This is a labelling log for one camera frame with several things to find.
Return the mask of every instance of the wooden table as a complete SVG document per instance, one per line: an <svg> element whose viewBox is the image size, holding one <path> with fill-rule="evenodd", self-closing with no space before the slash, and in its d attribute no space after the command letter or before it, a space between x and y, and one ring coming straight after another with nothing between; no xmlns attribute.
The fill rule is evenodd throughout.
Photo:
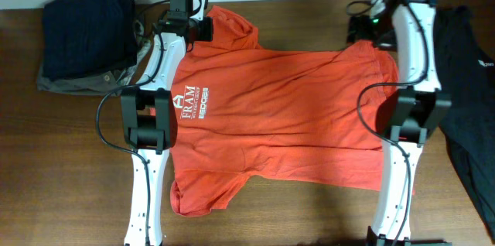
<svg viewBox="0 0 495 246"><path fill-rule="evenodd" d="M340 50L345 5L351 0L219 3L253 22L260 43L275 50ZM495 0L439 0L468 5L479 44L495 57ZM154 9L150 16L157 15ZM122 245L131 207L128 155L95 134L99 97L41 92L36 75L43 54L42 11L0 12L0 244ZM118 100L101 125L124 145ZM333 243L366 235L378 193L315 183L253 177L226 210L186 218L170 208L172 162L167 164L162 229L169 245L296 245ZM425 148L411 210L414 239L445 238L454 245L490 239L437 131Z"/></svg>

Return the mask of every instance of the black fabric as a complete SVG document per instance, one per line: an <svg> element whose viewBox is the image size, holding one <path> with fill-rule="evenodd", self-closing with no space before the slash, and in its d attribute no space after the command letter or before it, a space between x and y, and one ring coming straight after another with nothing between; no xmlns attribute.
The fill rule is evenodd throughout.
<svg viewBox="0 0 495 246"><path fill-rule="evenodd" d="M43 10L43 76L83 78L136 64L133 0L55 0Z"/></svg>
<svg viewBox="0 0 495 246"><path fill-rule="evenodd" d="M435 64L452 107L440 122L452 164L495 241L495 66L477 45L466 7L435 17Z"/></svg>

